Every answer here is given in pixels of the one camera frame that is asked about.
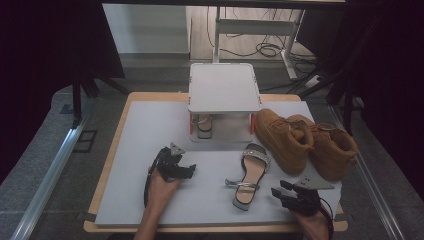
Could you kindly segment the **tan suede boot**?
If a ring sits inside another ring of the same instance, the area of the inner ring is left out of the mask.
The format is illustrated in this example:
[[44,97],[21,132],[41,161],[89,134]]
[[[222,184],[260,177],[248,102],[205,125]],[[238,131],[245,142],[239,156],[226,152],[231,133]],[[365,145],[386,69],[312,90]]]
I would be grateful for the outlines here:
[[309,127],[314,140],[310,152],[311,162],[325,180],[342,180],[349,167],[356,164],[358,147],[345,130],[327,123],[316,124],[300,114],[290,116],[288,120],[291,122],[301,120]]
[[310,120],[302,115],[284,118],[271,109],[262,109],[255,116],[256,137],[289,175],[300,174],[305,169],[308,154],[313,149],[309,123]]

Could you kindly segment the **aluminium rail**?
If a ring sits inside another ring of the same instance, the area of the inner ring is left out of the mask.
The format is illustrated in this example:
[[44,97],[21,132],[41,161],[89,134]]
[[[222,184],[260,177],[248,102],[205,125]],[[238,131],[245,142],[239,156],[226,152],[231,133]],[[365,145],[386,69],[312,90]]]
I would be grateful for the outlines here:
[[80,123],[68,131],[55,158],[53,159],[48,171],[41,181],[10,240],[28,240],[30,238],[86,125],[87,119],[90,116],[94,105],[94,100],[88,100],[83,105],[82,119]]
[[351,130],[358,144],[357,164],[342,181],[341,206],[351,240],[406,240],[387,192],[392,190],[394,162],[362,120],[352,114]]

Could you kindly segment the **dark curtain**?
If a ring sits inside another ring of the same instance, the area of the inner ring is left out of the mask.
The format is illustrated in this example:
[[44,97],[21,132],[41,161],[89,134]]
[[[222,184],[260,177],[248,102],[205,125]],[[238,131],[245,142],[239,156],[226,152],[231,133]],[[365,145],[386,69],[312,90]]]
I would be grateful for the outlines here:
[[58,90],[123,76],[102,0],[0,0],[0,183]]
[[335,73],[371,19],[381,18],[347,77],[368,128],[424,199],[424,0],[380,1],[369,12],[308,10],[297,40]]

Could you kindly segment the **black metal stand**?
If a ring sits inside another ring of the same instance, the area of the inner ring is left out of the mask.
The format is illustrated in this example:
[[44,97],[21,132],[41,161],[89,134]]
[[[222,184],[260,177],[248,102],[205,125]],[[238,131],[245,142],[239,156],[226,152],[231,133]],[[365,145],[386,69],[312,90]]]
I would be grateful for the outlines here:
[[305,99],[309,95],[331,85],[332,88],[326,96],[326,101],[330,105],[335,105],[341,98],[344,98],[343,127],[348,132],[351,132],[353,90],[356,79],[355,70],[360,63],[360,57],[363,55],[380,22],[381,16],[377,14],[371,14],[368,18],[365,18],[362,26],[353,33],[353,37],[335,55],[322,61],[318,67],[302,78],[298,84],[298,86],[304,86],[307,81],[312,79],[314,74],[335,66],[332,74],[327,74],[323,80],[311,88],[301,91],[298,96],[301,99]]
[[91,72],[77,73],[73,77],[72,81],[72,100],[73,100],[73,124],[72,128],[76,129],[82,123],[82,104],[81,104],[81,91],[89,98],[96,98],[99,96],[100,90],[95,83],[95,80],[98,79],[103,83],[106,83],[110,87],[118,90],[120,93],[128,95],[130,91],[119,84],[112,78],[108,78],[101,75],[95,75]]

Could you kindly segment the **white shoe rack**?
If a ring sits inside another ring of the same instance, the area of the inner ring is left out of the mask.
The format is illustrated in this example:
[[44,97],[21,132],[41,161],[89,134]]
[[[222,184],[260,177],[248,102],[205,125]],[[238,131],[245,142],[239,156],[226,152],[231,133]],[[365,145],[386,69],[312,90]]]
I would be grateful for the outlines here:
[[[194,142],[251,142],[255,114],[262,108],[253,66],[247,63],[195,63],[190,67],[188,111]],[[212,138],[199,139],[192,123],[212,116]]]

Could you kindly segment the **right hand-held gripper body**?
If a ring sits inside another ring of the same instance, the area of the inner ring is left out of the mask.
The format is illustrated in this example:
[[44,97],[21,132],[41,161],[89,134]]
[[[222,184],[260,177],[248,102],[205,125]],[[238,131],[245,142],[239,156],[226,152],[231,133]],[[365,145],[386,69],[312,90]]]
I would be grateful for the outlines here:
[[319,190],[333,189],[334,186],[322,178],[310,177],[305,175],[296,183],[291,183],[296,197],[287,197],[285,205],[289,210],[296,211],[305,216],[314,215],[321,206]]

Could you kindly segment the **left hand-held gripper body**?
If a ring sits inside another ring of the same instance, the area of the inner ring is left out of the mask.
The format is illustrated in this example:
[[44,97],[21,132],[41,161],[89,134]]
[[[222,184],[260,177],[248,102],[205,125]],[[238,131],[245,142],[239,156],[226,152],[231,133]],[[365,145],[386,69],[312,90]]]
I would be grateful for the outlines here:
[[156,167],[166,182],[182,179],[183,174],[188,173],[186,167],[179,166],[184,153],[185,151],[173,142],[170,143],[169,147],[164,147],[159,151],[156,157]]

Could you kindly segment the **silver strap heeled sandal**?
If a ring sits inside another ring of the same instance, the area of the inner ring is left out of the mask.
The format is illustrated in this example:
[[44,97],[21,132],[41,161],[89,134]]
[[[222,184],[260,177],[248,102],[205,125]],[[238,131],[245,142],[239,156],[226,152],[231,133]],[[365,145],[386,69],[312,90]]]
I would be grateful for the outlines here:
[[197,127],[199,139],[212,138],[212,116],[210,114],[198,114],[193,117],[192,123]]
[[256,192],[260,189],[259,182],[267,172],[271,163],[264,147],[250,143],[242,152],[241,166],[245,172],[241,180],[225,180],[227,187],[236,189],[232,204],[243,211],[248,211]]

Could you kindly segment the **white metal desk frame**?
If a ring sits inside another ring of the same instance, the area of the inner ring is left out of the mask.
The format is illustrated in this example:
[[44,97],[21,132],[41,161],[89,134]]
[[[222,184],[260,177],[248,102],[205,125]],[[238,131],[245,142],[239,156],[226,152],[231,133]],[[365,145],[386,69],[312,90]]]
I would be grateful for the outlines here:
[[228,19],[220,15],[220,7],[216,8],[213,62],[220,60],[220,35],[221,34],[245,34],[263,36],[283,36],[288,41],[281,50],[281,57],[285,64],[290,79],[297,79],[294,65],[290,59],[291,50],[295,42],[300,23],[304,14],[303,10],[295,10],[293,20],[252,20],[252,19]]

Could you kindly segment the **person's right hand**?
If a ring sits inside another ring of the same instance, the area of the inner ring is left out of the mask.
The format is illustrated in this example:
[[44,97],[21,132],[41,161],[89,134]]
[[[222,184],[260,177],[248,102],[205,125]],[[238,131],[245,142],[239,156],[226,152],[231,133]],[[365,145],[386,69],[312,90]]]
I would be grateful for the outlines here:
[[329,213],[323,206],[320,206],[319,210],[311,216],[305,216],[293,210],[291,214],[298,221],[307,240],[330,240]]

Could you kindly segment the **white cabinet panel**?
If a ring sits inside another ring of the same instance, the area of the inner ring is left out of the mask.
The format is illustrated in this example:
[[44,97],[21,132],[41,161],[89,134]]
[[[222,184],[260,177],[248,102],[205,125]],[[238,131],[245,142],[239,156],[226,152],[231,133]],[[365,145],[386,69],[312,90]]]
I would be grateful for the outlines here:
[[104,4],[120,54],[188,54],[185,6]]

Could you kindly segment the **person's left hand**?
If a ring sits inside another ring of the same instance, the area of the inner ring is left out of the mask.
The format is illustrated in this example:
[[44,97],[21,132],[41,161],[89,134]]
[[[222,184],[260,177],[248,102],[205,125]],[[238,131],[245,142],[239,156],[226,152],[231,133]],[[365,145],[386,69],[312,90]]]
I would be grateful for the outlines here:
[[158,170],[154,170],[151,175],[150,186],[148,190],[147,207],[155,211],[162,211],[167,206],[176,192],[181,180],[166,182]]

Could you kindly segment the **white foam board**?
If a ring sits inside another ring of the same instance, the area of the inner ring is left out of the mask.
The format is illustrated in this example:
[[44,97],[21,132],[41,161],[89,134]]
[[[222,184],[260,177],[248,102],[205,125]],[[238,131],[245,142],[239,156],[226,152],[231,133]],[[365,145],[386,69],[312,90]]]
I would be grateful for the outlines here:
[[272,196],[271,190],[279,188],[282,180],[295,183],[304,177],[322,179],[311,163],[299,175],[288,175],[271,163],[250,208],[240,210],[232,204],[236,190],[227,187],[225,181],[243,178],[241,159],[248,143],[194,142],[190,132],[186,102],[132,102],[95,224],[135,227],[140,223],[148,168],[158,152],[170,143],[185,150],[180,164],[194,164],[196,169],[192,178],[179,184],[162,214],[160,223],[165,226],[290,222],[292,215]]

